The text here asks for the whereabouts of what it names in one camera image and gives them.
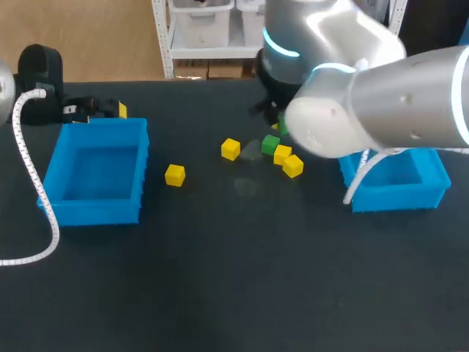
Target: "blue box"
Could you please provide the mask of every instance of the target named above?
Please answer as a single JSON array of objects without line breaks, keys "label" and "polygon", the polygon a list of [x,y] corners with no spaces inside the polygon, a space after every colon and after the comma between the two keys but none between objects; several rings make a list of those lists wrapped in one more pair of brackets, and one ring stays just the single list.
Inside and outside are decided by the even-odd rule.
[{"label": "blue box", "polygon": [[44,179],[59,225],[138,224],[148,147],[145,119],[64,125]]},{"label": "blue box", "polygon": [[[339,159],[346,187],[361,153]],[[352,201],[354,212],[437,208],[451,181],[436,150],[412,149],[389,156],[363,179]]]}]

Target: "floor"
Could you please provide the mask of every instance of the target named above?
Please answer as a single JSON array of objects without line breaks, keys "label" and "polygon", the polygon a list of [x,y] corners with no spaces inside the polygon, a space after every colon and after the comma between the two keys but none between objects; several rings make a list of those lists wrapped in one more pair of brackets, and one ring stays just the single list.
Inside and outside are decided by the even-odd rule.
[{"label": "floor", "polygon": [[0,33],[12,70],[40,43],[61,53],[65,81],[164,79],[151,0],[0,0]]}]

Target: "metal shelf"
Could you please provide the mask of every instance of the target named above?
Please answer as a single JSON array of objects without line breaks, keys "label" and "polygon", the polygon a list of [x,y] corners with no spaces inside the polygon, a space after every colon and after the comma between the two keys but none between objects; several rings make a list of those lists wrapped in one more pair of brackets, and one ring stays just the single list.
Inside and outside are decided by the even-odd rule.
[{"label": "metal shelf", "polygon": [[[166,26],[166,0],[152,0],[155,27],[160,43],[161,59],[166,78],[174,77],[173,59],[250,59],[256,57],[260,47],[246,47],[239,13],[233,11],[230,18],[230,44],[225,48],[185,48],[172,18],[169,30]],[[391,0],[389,29],[398,34],[407,6],[407,0]]]},{"label": "metal shelf", "polygon": [[235,11],[230,16],[229,46],[227,47],[186,48],[177,28],[176,19],[171,21],[169,37],[173,59],[253,59],[261,49],[260,46],[245,46],[243,29]]}]

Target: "black table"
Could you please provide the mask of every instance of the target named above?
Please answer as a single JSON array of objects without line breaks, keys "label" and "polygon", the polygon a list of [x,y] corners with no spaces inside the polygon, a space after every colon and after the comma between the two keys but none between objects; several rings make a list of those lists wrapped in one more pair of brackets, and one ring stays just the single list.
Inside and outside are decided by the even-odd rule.
[{"label": "black table", "polygon": [[[305,173],[290,180],[266,160],[221,159],[225,138],[271,132],[246,113],[255,81],[67,90],[148,118],[141,223],[64,228],[47,260],[0,268],[0,351],[469,350],[469,159],[443,155],[453,187],[438,210],[352,214],[337,161],[296,150]],[[4,259],[50,240],[10,129]],[[24,130],[43,177],[59,126]],[[170,163],[186,167],[182,188],[164,183]]]}]

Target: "white cable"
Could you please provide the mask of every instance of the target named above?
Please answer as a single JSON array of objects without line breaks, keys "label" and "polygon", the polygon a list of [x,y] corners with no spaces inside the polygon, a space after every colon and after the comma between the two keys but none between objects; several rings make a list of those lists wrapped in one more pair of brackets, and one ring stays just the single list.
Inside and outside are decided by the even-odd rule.
[{"label": "white cable", "polygon": [[361,167],[357,171],[355,178],[353,179],[352,183],[350,184],[349,189],[347,190],[347,193],[345,194],[345,198],[344,198],[345,205],[349,205],[352,202],[355,192],[357,191],[361,181],[365,178],[368,172],[370,172],[373,169],[373,167],[375,167],[380,161],[382,161],[384,158],[388,156],[389,155],[385,153],[378,153],[373,158],[369,159],[368,163],[366,163],[363,167]]},{"label": "white cable", "polygon": [[12,125],[13,125],[13,132],[15,134],[16,143],[18,145],[18,149],[20,150],[21,157],[23,158],[24,165],[28,170],[29,176],[36,188],[37,194],[43,202],[45,213],[47,214],[47,218],[51,223],[52,229],[52,241],[49,244],[49,247],[39,254],[33,255],[31,257],[25,257],[20,259],[10,259],[10,260],[0,260],[0,266],[8,266],[8,265],[23,265],[37,262],[38,260],[44,259],[48,255],[50,255],[57,245],[59,244],[59,224],[57,223],[56,215],[53,213],[51,202],[49,202],[49,198],[45,193],[43,184],[39,179],[37,174],[36,168],[34,167],[31,157],[29,156],[28,150],[26,149],[26,144],[24,143],[23,132],[21,131],[21,109],[23,108],[24,104],[30,99],[38,99],[38,98],[45,98],[45,90],[44,89],[33,89],[29,92],[23,93],[15,103],[13,107],[13,114],[12,114]]},{"label": "white cable", "polygon": [[369,149],[364,150],[363,153],[361,153],[361,159],[358,165],[358,170],[366,165],[366,162],[368,161],[368,157],[369,157]]}]

